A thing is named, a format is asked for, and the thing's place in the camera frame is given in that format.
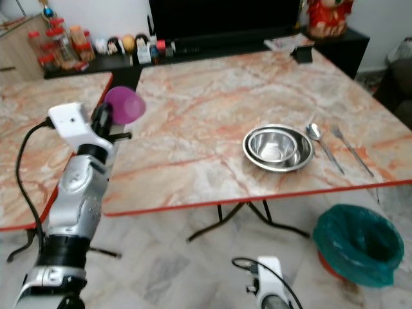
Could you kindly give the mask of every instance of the metal fork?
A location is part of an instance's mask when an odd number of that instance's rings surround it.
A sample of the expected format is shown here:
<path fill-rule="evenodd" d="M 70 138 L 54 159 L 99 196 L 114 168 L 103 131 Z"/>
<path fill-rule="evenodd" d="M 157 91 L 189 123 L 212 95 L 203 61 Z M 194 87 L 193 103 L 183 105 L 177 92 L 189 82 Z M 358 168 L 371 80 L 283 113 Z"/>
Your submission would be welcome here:
<path fill-rule="evenodd" d="M 350 150 L 350 152 L 353 154 L 355 159 L 358 161 L 359 164 L 361 164 L 365 170 L 369 173 L 370 176 L 374 177 L 373 173 L 369 169 L 369 167 L 363 162 L 363 160 L 360 158 L 360 156 L 356 153 L 354 148 L 349 144 L 347 139 L 343 137 L 343 134 L 341 130 L 339 129 L 339 126 L 337 124 L 332 124 L 330 131 L 332 132 L 333 135 L 335 135 L 337 138 L 340 138 L 346 145 L 346 147 Z"/>

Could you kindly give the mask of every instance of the purple cup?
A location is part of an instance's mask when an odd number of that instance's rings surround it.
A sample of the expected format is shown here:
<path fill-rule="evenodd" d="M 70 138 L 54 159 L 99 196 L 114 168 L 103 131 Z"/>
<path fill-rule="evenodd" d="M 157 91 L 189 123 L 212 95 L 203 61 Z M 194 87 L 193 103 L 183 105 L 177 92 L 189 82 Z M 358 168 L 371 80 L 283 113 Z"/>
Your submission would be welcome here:
<path fill-rule="evenodd" d="M 146 111 L 146 104 L 129 87 L 117 86 L 109 90 L 104 102 L 113 107 L 113 121 L 116 124 L 130 124 Z"/>

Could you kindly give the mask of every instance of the glass jar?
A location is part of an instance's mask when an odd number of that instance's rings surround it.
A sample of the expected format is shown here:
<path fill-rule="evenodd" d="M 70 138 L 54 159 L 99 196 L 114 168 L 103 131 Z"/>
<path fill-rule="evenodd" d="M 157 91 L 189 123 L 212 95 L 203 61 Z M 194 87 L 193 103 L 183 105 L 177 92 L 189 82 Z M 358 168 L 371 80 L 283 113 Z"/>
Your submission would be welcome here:
<path fill-rule="evenodd" d="M 91 43 L 90 31 L 84 30 L 83 33 L 84 33 L 86 40 Z"/>
<path fill-rule="evenodd" d="M 93 47 L 90 42 L 87 42 L 83 45 L 78 45 L 77 50 L 79 51 L 79 55 L 83 61 L 89 62 L 96 58 L 95 52 L 93 51 Z"/>
<path fill-rule="evenodd" d="M 64 18 L 53 18 L 49 21 L 50 28 L 66 28 L 64 24 Z"/>
<path fill-rule="evenodd" d="M 32 31 L 28 33 L 28 44 L 32 48 L 34 54 L 36 57 L 42 57 L 44 56 L 44 52 L 41 49 L 42 44 L 44 43 L 44 40 L 40 36 L 40 32 L 38 31 Z"/>
<path fill-rule="evenodd" d="M 50 53 L 44 57 L 37 58 L 45 73 L 53 73 L 59 70 L 59 63 L 56 61 L 54 54 Z"/>
<path fill-rule="evenodd" d="M 77 62 L 77 57 L 71 43 L 63 28 L 54 28 L 46 31 L 46 35 L 50 37 L 57 49 L 56 57 L 62 69 L 69 70 Z"/>
<path fill-rule="evenodd" d="M 56 60 L 56 62 L 59 64 L 59 66 L 60 66 L 60 62 L 59 62 L 59 57 L 60 57 L 60 55 L 59 55 L 59 51 L 57 50 L 57 48 L 56 48 L 56 45 L 55 45 L 55 43 L 53 42 L 53 41 L 51 41 L 51 42 L 46 42 L 46 43 L 44 43 L 44 44 L 42 44 L 41 45 L 41 49 L 42 49 L 42 51 L 43 51 L 43 53 L 45 54 L 45 55 L 48 55 L 48 54 L 53 54 L 54 55 L 54 57 L 55 57 L 55 60 Z"/>
<path fill-rule="evenodd" d="M 80 26 L 71 26 L 70 35 L 73 43 L 75 43 L 75 46 L 87 43 L 86 36 L 84 36 L 84 32 Z"/>

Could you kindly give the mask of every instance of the metal spoon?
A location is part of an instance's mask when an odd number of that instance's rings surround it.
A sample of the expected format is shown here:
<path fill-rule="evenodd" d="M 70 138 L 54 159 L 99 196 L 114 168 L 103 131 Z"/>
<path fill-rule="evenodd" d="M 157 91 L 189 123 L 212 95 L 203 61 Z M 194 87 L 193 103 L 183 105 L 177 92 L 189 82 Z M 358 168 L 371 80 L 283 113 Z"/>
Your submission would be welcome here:
<path fill-rule="evenodd" d="M 306 132 L 308 133 L 308 136 L 312 139 L 312 140 L 316 140 L 320 143 L 320 145 L 322 146 L 324 152 L 328 155 L 329 160 L 335 164 L 335 166 L 338 168 L 338 170 L 340 170 L 340 172 L 345 175 L 345 172 L 343 171 L 343 168 L 341 167 L 341 165 L 337 162 L 337 160 L 335 159 L 335 157 L 333 156 L 333 153 L 330 151 L 330 149 L 328 148 L 328 146 L 326 146 L 323 142 L 322 142 L 322 133 L 321 130 L 319 129 L 319 127 L 317 126 L 317 124 L 308 124 L 306 126 Z"/>

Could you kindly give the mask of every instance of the black cabinet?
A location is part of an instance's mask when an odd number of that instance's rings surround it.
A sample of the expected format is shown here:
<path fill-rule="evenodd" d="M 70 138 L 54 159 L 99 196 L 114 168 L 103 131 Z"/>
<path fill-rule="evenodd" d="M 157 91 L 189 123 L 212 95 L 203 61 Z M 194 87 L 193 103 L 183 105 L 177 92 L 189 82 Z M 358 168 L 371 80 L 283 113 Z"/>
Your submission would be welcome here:
<path fill-rule="evenodd" d="M 301 32 L 310 37 L 306 28 L 301 28 Z M 315 48 L 351 79 L 356 76 L 369 39 L 369 37 L 350 28 L 339 38 L 323 40 L 311 38 L 315 41 Z"/>
<path fill-rule="evenodd" d="M 348 31 L 339 38 L 314 40 L 315 48 L 321 52 L 326 58 L 331 60 L 338 68 L 352 79 L 355 78 L 356 72 L 361 64 L 366 47 L 369 43 L 369 37 L 366 37 L 355 30 L 348 29 Z M 178 57 L 164 58 L 160 60 L 160 64 L 172 64 L 178 62 L 195 61 L 202 59 L 210 59 L 217 57 L 225 57 L 230 55 L 239 55 L 244 53 L 262 52 L 268 50 L 263 42 L 252 42 L 248 44 L 225 46 L 222 48 L 210 48 L 208 50 L 201 50 L 194 55 L 184 55 Z M 78 71 L 60 71 L 55 73 L 48 73 L 44 76 L 45 79 L 52 79 L 55 77 L 65 77 L 79 74 L 89 74 L 97 72 L 112 72 L 113 82 L 111 87 L 124 85 L 135 89 L 138 84 L 142 68 L 151 66 L 152 64 L 133 66 L 131 56 L 128 55 L 112 55 L 97 57 L 96 60 L 90 63 L 89 67 L 82 72 Z"/>

